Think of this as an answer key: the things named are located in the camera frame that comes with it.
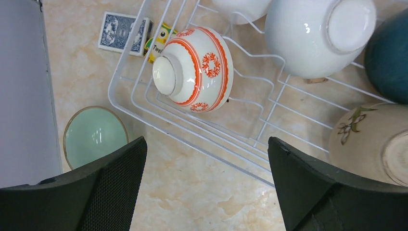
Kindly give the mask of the small white bowl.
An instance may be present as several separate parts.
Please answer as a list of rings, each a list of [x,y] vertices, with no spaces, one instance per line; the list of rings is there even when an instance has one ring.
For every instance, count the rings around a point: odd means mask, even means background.
[[[267,14],[272,0],[212,0],[215,9],[235,25],[254,22]]]

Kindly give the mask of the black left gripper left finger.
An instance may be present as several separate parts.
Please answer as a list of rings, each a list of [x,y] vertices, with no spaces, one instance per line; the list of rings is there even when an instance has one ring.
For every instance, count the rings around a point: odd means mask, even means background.
[[[3,231],[128,231],[147,157],[139,137],[118,150],[35,185],[0,191]]]

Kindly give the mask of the beige flower pattern bowl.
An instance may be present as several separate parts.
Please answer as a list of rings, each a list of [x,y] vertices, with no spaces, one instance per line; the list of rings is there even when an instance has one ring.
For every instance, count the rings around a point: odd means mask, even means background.
[[[347,112],[329,139],[330,163],[348,172],[408,185],[408,107],[370,103]]]

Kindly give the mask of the light green celadon bowl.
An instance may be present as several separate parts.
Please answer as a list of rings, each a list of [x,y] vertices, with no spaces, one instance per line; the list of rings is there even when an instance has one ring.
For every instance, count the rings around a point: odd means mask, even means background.
[[[113,111],[88,106],[67,123],[63,136],[65,159],[71,170],[100,159],[129,143],[124,123]]]

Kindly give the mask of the blue playing card box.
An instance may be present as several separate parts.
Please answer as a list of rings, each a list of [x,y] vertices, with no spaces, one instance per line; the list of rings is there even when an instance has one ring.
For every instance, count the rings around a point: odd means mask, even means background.
[[[105,12],[98,40],[98,48],[122,53],[135,22],[136,16]],[[143,18],[131,46],[130,55],[144,56],[146,54],[147,51],[144,46],[151,36],[152,28],[153,21],[148,17]]]

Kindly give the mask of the small wooden block under rack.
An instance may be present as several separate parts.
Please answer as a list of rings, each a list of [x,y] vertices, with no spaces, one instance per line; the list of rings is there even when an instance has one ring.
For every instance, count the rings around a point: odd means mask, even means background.
[[[327,79],[326,77],[306,79],[306,83],[307,83],[307,84],[324,83],[324,82],[327,82],[327,81],[328,81],[328,79]]]

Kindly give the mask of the white orange pattern bowl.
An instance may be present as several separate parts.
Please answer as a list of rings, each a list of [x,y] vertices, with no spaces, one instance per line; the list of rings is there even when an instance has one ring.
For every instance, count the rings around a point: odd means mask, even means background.
[[[169,40],[153,63],[152,76],[157,90],[180,109],[208,113],[231,93],[233,59],[218,32],[194,26]]]

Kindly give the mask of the yellow owl card box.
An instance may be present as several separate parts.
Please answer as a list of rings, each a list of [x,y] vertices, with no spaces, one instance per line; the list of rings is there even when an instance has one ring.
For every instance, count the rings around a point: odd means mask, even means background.
[[[161,54],[166,42],[169,40],[170,31],[171,28],[166,23],[162,23],[156,40],[154,42],[153,38],[147,40],[144,45],[145,55],[147,54],[149,48],[152,47],[152,51],[148,56],[148,62],[153,63],[156,57]]]

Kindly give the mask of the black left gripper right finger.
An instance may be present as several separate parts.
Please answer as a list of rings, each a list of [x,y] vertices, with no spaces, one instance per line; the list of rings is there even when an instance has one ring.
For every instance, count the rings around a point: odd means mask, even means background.
[[[347,172],[277,137],[268,158],[286,230],[407,230],[406,187]]]

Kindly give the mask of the large white bowl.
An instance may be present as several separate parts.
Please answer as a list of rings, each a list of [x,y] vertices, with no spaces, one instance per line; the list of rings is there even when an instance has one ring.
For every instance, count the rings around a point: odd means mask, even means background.
[[[274,0],[265,21],[270,53],[305,79],[328,77],[351,64],[372,36],[372,0]]]

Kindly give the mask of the dark teal bowl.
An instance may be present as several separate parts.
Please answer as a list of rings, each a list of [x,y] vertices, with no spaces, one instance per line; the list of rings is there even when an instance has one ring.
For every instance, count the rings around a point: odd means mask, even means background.
[[[408,10],[385,20],[368,41],[365,72],[371,85],[383,97],[408,103]]]

